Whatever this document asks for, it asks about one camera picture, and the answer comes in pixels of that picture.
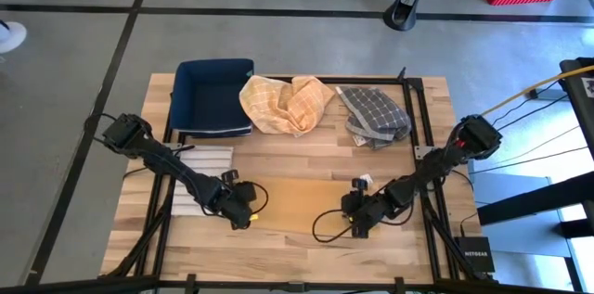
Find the gray floor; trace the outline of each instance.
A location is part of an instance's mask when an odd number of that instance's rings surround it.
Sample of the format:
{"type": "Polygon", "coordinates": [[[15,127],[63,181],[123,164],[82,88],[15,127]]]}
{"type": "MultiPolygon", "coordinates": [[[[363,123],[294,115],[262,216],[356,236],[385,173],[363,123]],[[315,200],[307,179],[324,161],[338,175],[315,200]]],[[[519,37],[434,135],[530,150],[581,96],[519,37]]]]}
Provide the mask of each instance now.
{"type": "MultiPolygon", "coordinates": [[[[0,4],[130,6],[132,1],[0,0],[0,4]]],[[[145,0],[144,6],[379,11],[391,2],[145,0]]],[[[592,16],[593,10],[588,0],[497,7],[484,0],[420,2],[421,12],[432,13],[592,16]]],[[[11,286],[26,275],[125,15],[0,12],[0,19],[20,21],[29,30],[24,45],[5,55],[6,62],[0,64],[0,109],[5,117],[0,125],[0,141],[5,145],[5,181],[0,188],[0,286],[11,286]]],[[[153,72],[174,72],[184,60],[241,57],[254,59],[258,73],[394,75],[407,66],[410,75],[443,75],[448,79],[457,116],[462,117],[488,109],[557,73],[563,59],[591,55],[592,33],[591,25],[575,24],[419,21],[411,32],[394,32],[375,19],[140,15],[106,112],[139,112],[153,72]]],[[[542,105],[530,103],[514,116],[542,105]]],[[[504,147],[492,159],[478,163],[477,170],[491,168],[574,124],[571,108],[555,105],[506,130],[504,147]],[[522,137],[521,132],[526,131],[533,137],[522,137]]],[[[538,151],[546,155],[579,146],[580,142],[583,137],[576,132],[538,151]]],[[[562,165],[570,163],[575,173],[593,166],[584,152],[563,158],[543,161],[539,167],[523,165],[502,172],[550,175],[559,181],[564,177],[556,168],[562,165]]],[[[103,147],[92,147],[44,282],[97,275],[125,163],[103,147]]],[[[496,258],[500,260],[496,259],[497,265],[506,265],[497,272],[504,282],[556,288],[565,282],[560,276],[558,284],[551,285],[534,274],[538,270],[535,263],[553,262],[537,257],[534,261],[540,262],[527,262],[516,255],[496,258]],[[526,272],[516,272],[513,267],[526,272]]]]}

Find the wooden table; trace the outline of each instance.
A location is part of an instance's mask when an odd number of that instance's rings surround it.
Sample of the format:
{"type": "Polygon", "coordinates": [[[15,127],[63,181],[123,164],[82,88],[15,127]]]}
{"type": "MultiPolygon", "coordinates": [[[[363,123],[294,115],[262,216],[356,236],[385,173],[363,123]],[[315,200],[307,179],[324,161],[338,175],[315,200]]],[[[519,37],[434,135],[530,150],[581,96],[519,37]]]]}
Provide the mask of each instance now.
{"type": "MultiPolygon", "coordinates": [[[[455,122],[446,79],[422,80],[435,144],[442,146],[455,122]]],[[[165,130],[173,83],[173,74],[153,74],[148,86],[142,117],[152,125],[158,140],[165,130]]],[[[400,107],[405,106],[401,85],[377,86],[400,107]]],[[[424,144],[415,98],[420,142],[424,144]]],[[[369,239],[347,235],[320,244],[312,238],[312,222],[322,211],[340,208],[340,197],[350,190],[352,178],[369,173],[375,181],[373,190],[414,171],[409,139],[377,151],[355,147],[344,128],[347,114],[347,108],[335,96],[317,128],[299,138],[254,130],[245,137],[191,140],[202,145],[233,146],[233,167],[239,170],[240,179],[264,185],[270,203],[248,230],[232,231],[229,221],[219,218],[173,217],[161,279],[185,280],[187,274],[196,274],[203,281],[393,283],[395,276],[402,276],[408,284],[432,283],[420,207],[415,208],[407,224],[378,225],[369,239]]],[[[131,160],[128,170],[141,165],[131,160]]],[[[466,172],[463,167],[458,170],[466,172]]],[[[117,266],[141,236],[153,177],[144,171],[124,180],[102,274],[117,266]]],[[[453,234],[459,234],[460,221],[476,212],[471,187],[454,174],[447,177],[444,192],[453,234]]],[[[252,208],[258,207],[261,200],[259,195],[252,208]]],[[[321,221],[317,232],[333,235],[346,225],[335,214],[321,221]]],[[[464,229],[467,235],[480,235],[478,219],[467,220],[464,229]]],[[[447,277],[445,248],[435,236],[442,276],[447,277]]],[[[146,274],[152,270],[155,240],[148,251],[146,274]]]]}

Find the gray checkered cloth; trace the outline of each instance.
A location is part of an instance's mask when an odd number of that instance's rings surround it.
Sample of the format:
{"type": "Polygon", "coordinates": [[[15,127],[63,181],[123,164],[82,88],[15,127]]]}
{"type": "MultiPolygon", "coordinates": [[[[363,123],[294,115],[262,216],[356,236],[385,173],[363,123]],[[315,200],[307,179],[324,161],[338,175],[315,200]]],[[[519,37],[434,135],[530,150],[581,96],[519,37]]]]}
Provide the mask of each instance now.
{"type": "Polygon", "coordinates": [[[410,133],[410,118],[378,88],[340,87],[340,97],[351,111],[346,129],[361,135],[372,149],[392,144],[410,133]]]}

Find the orange checkered cloth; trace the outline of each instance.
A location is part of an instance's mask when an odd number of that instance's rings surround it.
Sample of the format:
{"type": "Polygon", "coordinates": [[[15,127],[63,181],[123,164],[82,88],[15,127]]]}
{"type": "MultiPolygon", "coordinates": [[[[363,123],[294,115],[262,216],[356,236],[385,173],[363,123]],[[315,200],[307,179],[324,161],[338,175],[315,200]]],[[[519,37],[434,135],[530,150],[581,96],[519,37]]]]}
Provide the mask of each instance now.
{"type": "Polygon", "coordinates": [[[334,91],[313,76],[293,77],[291,84],[252,76],[239,93],[245,113],[260,131],[296,136],[314,129],[334,91]]]}

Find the yellow cable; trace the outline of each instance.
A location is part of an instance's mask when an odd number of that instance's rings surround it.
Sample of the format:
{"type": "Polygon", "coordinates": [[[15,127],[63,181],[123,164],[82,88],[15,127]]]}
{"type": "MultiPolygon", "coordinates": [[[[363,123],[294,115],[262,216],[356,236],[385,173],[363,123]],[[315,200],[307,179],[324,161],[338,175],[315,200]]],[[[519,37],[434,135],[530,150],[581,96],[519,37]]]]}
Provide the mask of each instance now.
{"type": "Polygon", "coordinates": [[[593,70],[594,70],[594,66],[589,66],[589,67],[580,68],[578,70],[572,70],[572,71],[567,71],[567,72],[564,72],[564,73],[560,73],[559,75],[553,76],[553,77],[551,77],[551,78],[549,78],[549,79],[547,79],[545,81],[536,83],[536,84],[532,85],[531,87],[524,89],[523,91],[521,91],[521,93],[519,93],[517,95],[514,95],[514,96],[509,97],[508,99],[502,101],[501,103],[495,105],[494,107],[486,110],[485,112],[482,113],[482,115],[487,115],[487,114],[493,112],[494,110],[501,108],[502,106],[504,106],[504,105],[508,104],[509,102],[511,102],[513,99],[529,93],[530,91],[536,89],[538,86],[542,86],[542,85],[544,85],[546,83],[550,83],[550,82],[557,81],[557,80],[562,79],[562,78],[566,78],[566,77],[570,77],[570,76],[575,76],[577,74],[581,74],[581,73],[588,72],[588,71],[593,71],[593,70]]]}

